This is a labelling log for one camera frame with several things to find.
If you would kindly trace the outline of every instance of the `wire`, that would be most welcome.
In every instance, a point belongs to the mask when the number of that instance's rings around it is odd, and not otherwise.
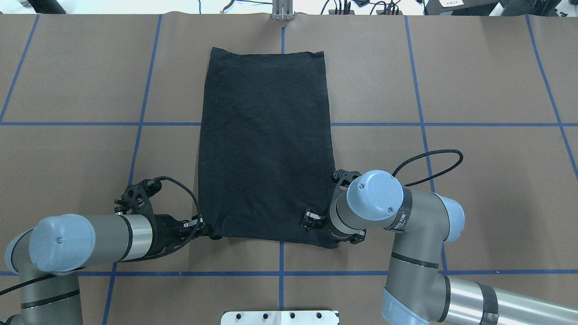
[[[197,232],[197,230],[199,230],[199,226],[202,223],[201,220],[203,220],[203,213],[201,212],[201,206],[199,204],[199,200],[195,196],[195,193],[193,193],[191,190],[189,190],[188,187],[186,187],[183,183],[179,182],[178,180],[176,180],[174,178],[168,177],[168,176],[159,176],[159,177],[154,178],[153,180],[159,181],[159,182],[163,181],[163,180],[168,180],[170,182],[173,182],[174,184],[177,184],[180,188],[185,190],[191,196],[193,202],[195,203],[195,207],[197,209],[197,216],[198,216],[197,224],[195,225],[195,228],[193,228],[191,234],[187,237],[187,239],[179,246],[177,246],[171,250],[167,250],[161,254],[157,254],[157,255],[153,255],[153,256],[147,256],[147,257],[141,257],[141,258],[135,258],[133,260],[121,261],[122,263],[149,261],[149,260],[154,260],[156,258],[160,258],[160,257],[167,256],[169,254],[172,254],[172,253],[178,251],[179,249],[185,247],[186,244],[188,244],[190,241],[192,241],[194,239],[195,233]]]
[[[376,3],[373,4],[373,8],[371,8],[371,11],[369,12],[369,15],[371,15],[373,13],[373,10],[375,9],[375,7],[377,7],[377,5],[382,4],[383,5],[383,11],[386,10],[387,7],[387,3],[385,1],[377,1]]]
[[[325,7],[327,6],[328,3],[329,3],[329,0],[327,0],[327,1],[325,2],[325,5],[323,5],[323,9],[321,10],[321,13],[320,13],[320,14],[323,14],[323,12],[325,11]]]
[[[55,278],[55,277],[56,277],[56,276],[55,276],[54,274],[47,274],[47,275],[45,275],[45,276],[41,276],[40,278],[28,280],[28,281],[26,281],[26,282],[20,283],[19,285],[15,285],[15,286],[10,287],[10,288],[8,288],[8,289],[6,289],[6,290],[0,291],[0,296],[2,296],[3,294],[7,294],[8,292],[11,292],[11,291],[20,289],[20,288],[22,288],[22,287],[26,287],[26,286],[31,285],[31,284],[33,284],[33,283],[40,282],[40,281],[43,281],[43,280],[52,279],[52,278]]]
[[[456,153],[456,154],[458,154],[458,156],[459,156],[460,158],[458,159],[457,163],[455,163],[455,164],[454,164],[453,166],[451,166],[450,168],[447,168],[446,170],[444,170],[444,171],[442,171],[442,172],[439,172],[439,173],[437,173],[437,174],[435,174],[435,175],[432,175],[432,176],[430,176],[430,177],[428,177],[428,178],[424,178],[424,179],[418,180],[417,182],[405,184],[404,186],[410,187],[410,186],[418,185],[418,184],[427,182],[427,181],[429,181],[430,179],[434,179],[434,178],[436,178],[436,177],[438,177],[438,176],[442,176],[443,174],[452,171],[455,167],[458,167],[458,166],[462,163],[462,161],[464,160],[464,154],[462,154],[462,152],[459,151],[459,150],[457,150],[457,149],[434,150],[434,151],[426,152],[426,153],[423,153],[423,154],[419,154],[419,155],[417,155],[417,156],[415,156],[415,157],[409,158],[408,160],[402,162],[401,165],[399,165],[399,166],[394,170],[394,172],[391,173],[391,176],[395,177],[395,175],[397,175],[397,173],[398,173],[405,165],[409,164],[409,163],[412,162],[412,161],[416,161],[416,160],[418,160],[418,159],[421,159],[421,158],[424,158],[424,157],[427,157],[427,156],[431,156],[431,155],[433,155],[433,154],[440,154],[440,153]]]
[[[260,5],[273,5],[272,2],[263,2],[263,1],[253,1],[253,0],[235,0],[235,1],[258,3]]]
[[[394,0],[391,0],[390,3],[387,5],[386,9],[380,13],[380,14],[384,14],[384,15],[388,15],[391,13],[391,16],[396,15],[396,8],[397,11],[399,11],[399,6],[397,5],[398,3],[400,3],[401,0],[398,0],[398,2],[394,2]]]
[[[229,4],[226,5],[226,6],[221,10],[221,13],[225,13],[225,10],[229,9],[234,3],[235,3],[235,0],[231,0],[231,2],[229,2]]]
[[[142,257],[142,258],[135,258],[135,259],[133,259],[133,260],[127,260],[127,261],[121,261],[121,262],[148,261],[148,260],[154,260],[155,258],[164,257],[164,256],[167,256],[167,255],[169,255],[169,254],[172,254],[172,253],[178,251],[179,249],[185,247],[186,244],[188,244],[190,241],[192,241],[192,240],[194,239],[195,234],[196,234],[197,231],[199,230],[199,226],[202,224],[203,213],[202,213],[202,211],[201,211],[201,206],[200,206],[200,204],[199,204],[199,200],[197,199],[195,193],[193,193],[191,190],[189,190],[188,187],[186,187],[183,183],[179,182],[178,180],[176,180],[176,179],[174,179],[174,178],[168,177],[168,176],[156,177],[156,178],[154,178],[153,180],[158,181],[158,182],[163,181],[163,180],[168,180],[168,181],[170,181],[170,182],[173,182],[174,184],[177,184],[179,187],[181,187],[183,190],[185,190],[185,191],[191,196],[193,202],[195,203],[195,207],[196,207],[196,209],[197,209],[197,216],[198,216],[197,224],[195,225],[195,227],[193,228],[191,234],[187,237],[187,239],[186,239],[182,244],[180,244],[179,246],[177,246],[177,247],[175,247],[175,248],[173,248],[173,249],[171,249],[171,250],[167,250],[166,252],[161,253],[161,254],[157,254],[157,255],[153,255],[153,256],[148,256],[148,257]],[[47,275],[45,275],[45,276],[41,276],[40,278],[36,278],[36,279],[32,279],[32,280],[29,280],[29,281],[20,283],[19,285],[15,285],[15,286],[10,287],[10,288],[8,288],[8,289],[6,289],[6,290],[0,291],[0,296],[2,296],[2,295],[4,295],[4,294],[7,294],[8,292],[11,292],[11,291],[20,289],[20,288],[22,288],[22,287],[31,285],[31,284],[33,284],[33,283],[40,282],[40,281],[43,281],[43,280],[48,280],[48,279],[51,279],[51,278],[54,278],[54,277],[56,277],[56,276],[53,275],[53,274],[47,274]]]
[[[251,2],[251,3],[256,3],[258,5],[273,5],[272,2],[263,2],[263,1],[253,1],[253,0],[231,0],[231,2],[229,2],[228,5],[226,5],[223,9],[221,9],[221,13],[225,13],[225,10],[229,9],[233,4],[235,4],[235,1],[239,1],[239,2]]]

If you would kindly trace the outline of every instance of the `robotic arm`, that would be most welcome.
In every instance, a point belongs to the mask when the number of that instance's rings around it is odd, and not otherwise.
[[[443,242],[455,241],[464,228],[456,201],[404,187],[384,171],[339,170],[334,178],[328,214],[308,210],[301,225],[327,228],[337,241],[351,243],[363,241],[369,226],[396,233],[381,309],[391,324],[578,324],[576,310],[438,273]],[[149,197],[161,180],[189,192],[198,216],[177,221],[154,214]],[[12,240],[5,258],[22,282],[22,311],[6,324],[81,325],[77,270],[166,256],[210,233],[193,193],[170,178],[130,185],[115,203],[115,215],[48,217]]]
[[[576,310],[438,273],[442,243],[464,228],[458,202],[404,187],[385,171],[340,170],[334,177],[325,222],[336,239],[359,242],[369,226],[396,232],[381,309],[391,324],[578,324]],[[302,225],[321,219],[308,212]]]
[[[149,197],[160,191],[165,179],[191,194],[199,213],[193,220],[154,214]],[[11,241],[6,264],[20,276],[23,286],[21,314],[8,318],[6,324],[82,325],[76,271],[89,265],[166,256],[209,232],[197,199],[171,178],[130,185],[115,203],[119,204],[115,215],[47,217]]]

